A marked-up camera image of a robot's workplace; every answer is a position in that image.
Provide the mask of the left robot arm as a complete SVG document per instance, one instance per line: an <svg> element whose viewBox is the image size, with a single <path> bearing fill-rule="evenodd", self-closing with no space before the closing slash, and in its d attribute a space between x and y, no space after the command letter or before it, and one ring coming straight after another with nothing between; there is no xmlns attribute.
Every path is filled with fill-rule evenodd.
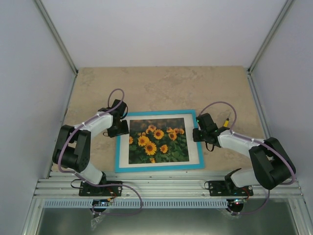
<svg viewBox="0 0 313 235"><path fill-rule="evenodd" d="M107 191L107 179L90 161L91 140L105 131L110 138L129 134L124 119L127 114L127 104L116 99L112 107L101 108L90 120L62 126L52 155L53 163L89 182L95 195L103 195Z"/></svg>

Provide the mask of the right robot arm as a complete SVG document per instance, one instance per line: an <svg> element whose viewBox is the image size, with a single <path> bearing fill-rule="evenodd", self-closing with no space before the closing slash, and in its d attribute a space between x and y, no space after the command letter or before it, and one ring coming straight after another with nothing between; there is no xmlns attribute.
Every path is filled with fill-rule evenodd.
<svg viewBox="0 0 313 235"><path fill-rule="evenodd" d="M252 168L236 169L217 184L227 195L236 195L242 188L261 185L267 190L286 182L295 181L296 169L283 146L276 138L266 140L243 136L228 127L218 127L210 114L196 117L198 128L193 129L194 142L204 142L214 148L226 148L250 158Z"/></svg>

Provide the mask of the yellow handled screwdriver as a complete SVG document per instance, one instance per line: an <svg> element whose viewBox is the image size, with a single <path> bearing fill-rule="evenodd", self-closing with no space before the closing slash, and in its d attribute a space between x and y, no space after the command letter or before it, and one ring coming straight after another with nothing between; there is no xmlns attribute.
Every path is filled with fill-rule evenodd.
<svg viewBox="0 0 313 235"><path fill-rule="evenodd" d="M227 118L224 121L223 127L228 128L230 122L231 113L228 114Z"/></svg>

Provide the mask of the sunflower photo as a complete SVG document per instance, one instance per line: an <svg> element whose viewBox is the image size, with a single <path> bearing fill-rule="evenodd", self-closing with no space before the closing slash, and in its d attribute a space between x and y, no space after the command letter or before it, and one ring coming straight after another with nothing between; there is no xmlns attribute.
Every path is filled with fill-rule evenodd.
<svg viewBox="0 0 313 235"><path fill-rule="evenodd" d="M183 118L130 120L129 164L188 162Z"/></svg>

